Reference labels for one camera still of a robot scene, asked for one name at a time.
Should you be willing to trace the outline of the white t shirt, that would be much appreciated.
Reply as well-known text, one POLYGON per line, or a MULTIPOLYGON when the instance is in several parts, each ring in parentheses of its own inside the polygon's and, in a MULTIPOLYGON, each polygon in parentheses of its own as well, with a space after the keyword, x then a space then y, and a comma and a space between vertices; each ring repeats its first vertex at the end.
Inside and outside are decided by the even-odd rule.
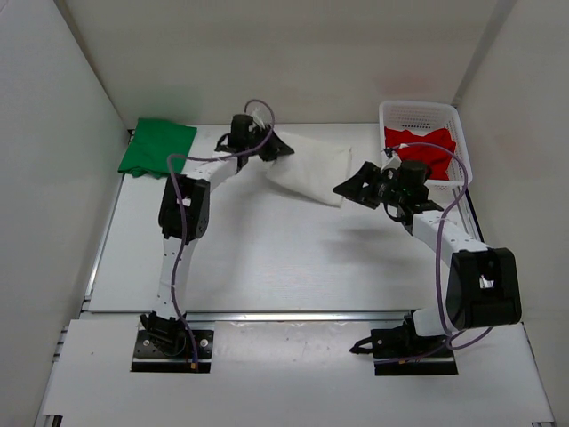
POLYGON ((268 180, 318 203, 341 207, 343 197, 333 189, 349 177, 352 148, 296 133, 283 132, 279 137, 294 153, 272 163, 266 171, 268 180))

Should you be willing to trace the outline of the green t shirt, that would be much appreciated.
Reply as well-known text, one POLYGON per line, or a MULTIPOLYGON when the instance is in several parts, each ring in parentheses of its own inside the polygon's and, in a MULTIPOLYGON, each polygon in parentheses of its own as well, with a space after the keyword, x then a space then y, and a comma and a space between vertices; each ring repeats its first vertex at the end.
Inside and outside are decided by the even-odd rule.
POLYGON ((166 177, 170 173, 167 158, 171 154, 187 156, 196 133, 194 126, 141 117, 117 171, 134 178, 143 175, 156 179, 166 177))

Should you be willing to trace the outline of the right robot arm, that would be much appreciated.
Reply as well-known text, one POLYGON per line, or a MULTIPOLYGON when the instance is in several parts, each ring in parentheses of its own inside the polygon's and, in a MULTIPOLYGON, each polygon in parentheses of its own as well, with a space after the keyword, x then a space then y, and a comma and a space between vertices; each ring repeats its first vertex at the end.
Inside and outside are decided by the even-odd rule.
POLYGON ((429 166, 405 160, 381 169, 366 162, 334 188, 334 193, 375 209, 394 208, 391 220, 432 249, 436 266, 446 265, 448 280, 436 278, 436 306, 409 312, 401 326, 373 331, 379 359, 416 359, 452 347, 460 333, 515 325, 522 317, 515 255, 492 248, 449 222, 430 199, 429 166))

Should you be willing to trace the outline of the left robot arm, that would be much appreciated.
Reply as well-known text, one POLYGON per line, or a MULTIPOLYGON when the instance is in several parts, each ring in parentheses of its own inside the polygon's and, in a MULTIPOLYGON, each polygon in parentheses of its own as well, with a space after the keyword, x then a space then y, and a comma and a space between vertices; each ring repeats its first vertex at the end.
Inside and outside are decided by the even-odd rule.
POLYGON ((188 174, 171 172, 167 178, 158 224, 163 236, 163 262, 156 299, 150 313, 140 316, 149 340, 168 357, 188 352, 196 357, 196 338, 182 310, 196 244, 207 231, 212 192, 236 176, 250 157, 274 162, 294 149, 277 136, 272 125, 260 125, 253 116, 233 116, 230 131, 215 146, 216 155, 199 160, 188 174))

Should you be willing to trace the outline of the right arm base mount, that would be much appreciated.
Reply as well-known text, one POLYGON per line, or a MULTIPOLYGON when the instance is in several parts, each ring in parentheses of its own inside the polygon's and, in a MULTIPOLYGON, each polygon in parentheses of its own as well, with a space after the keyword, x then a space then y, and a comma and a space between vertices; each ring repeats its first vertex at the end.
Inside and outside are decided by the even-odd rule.
POLYGON ((372 355, 375 376, 457 375, 453 352, 445 335, 419 336, 413 312, 398 326, 374 328, 349 349, 354 355, 372 355))

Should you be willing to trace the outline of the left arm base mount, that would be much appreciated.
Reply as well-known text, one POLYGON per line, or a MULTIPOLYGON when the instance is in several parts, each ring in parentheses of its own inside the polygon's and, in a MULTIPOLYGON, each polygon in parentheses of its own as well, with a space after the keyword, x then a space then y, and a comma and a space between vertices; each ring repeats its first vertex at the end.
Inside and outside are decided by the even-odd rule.
POLYGON ((214 330, 198 328, 190 335, 176 318, 142 314, 132 351, 134 373, 209 374, 214 330))

